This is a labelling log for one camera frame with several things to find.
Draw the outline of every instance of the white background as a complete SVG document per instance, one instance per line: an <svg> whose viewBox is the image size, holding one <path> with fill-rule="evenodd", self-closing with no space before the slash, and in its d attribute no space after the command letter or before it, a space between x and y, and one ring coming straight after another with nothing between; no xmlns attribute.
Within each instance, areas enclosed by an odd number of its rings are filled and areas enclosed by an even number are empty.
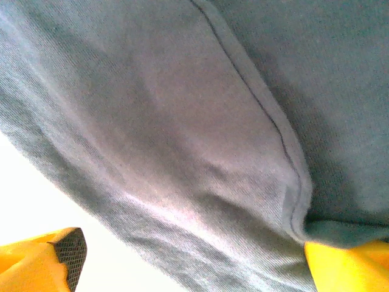
<svg viewBox="0 0 389 292"><path fill-rule="evenodd" d="M61 228L82 228L88 255L76 292L184 290L56 189L2 134L0 194L0 245Z"/></svg>

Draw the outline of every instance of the yellow object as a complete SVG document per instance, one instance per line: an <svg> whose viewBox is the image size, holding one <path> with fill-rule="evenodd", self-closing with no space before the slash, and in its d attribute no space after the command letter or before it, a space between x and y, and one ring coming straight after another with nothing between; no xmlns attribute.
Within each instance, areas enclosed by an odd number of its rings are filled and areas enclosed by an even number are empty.
<svg viewBox="0 0 389 292"><path fill-rule="evenodd" d="M353 249L306 243L305 255L318 292L389 291L389 243Z"/></svg>
<svg viewBox="0 0 389 292"><path fill-rule="evenodd" d="M85 257L80 228L0 246L0 292L74 292Z"/></svg>

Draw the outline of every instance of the gray t-shirt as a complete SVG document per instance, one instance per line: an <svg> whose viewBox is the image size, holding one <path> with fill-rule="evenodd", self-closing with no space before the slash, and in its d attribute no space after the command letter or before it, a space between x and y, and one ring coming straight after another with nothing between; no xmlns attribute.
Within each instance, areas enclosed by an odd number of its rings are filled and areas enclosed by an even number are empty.
<svg viewBox="0 0 389 292"><path fill-rule="evenodd" d="M389 236L375 2L2 1L0 129L189 290L315 291Z"/></svg>

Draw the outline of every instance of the yellow plastic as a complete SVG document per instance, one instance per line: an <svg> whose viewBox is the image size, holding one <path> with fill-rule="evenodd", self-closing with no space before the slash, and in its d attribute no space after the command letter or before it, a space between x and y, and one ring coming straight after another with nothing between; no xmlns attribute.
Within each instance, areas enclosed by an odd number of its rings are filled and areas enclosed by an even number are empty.
<svg viewBox="0 0 389 292"><path fill-rule="evenodd" d="M70 292L66 265L48 242L55 243L73 230L0 246L0 292Z"/></svg>
<svg viewBox="0 0 389 292"><path fill-rule="evenodd" d="M318 292L388 292L389 244L371 242L353 249L305 244Z"/></svg>

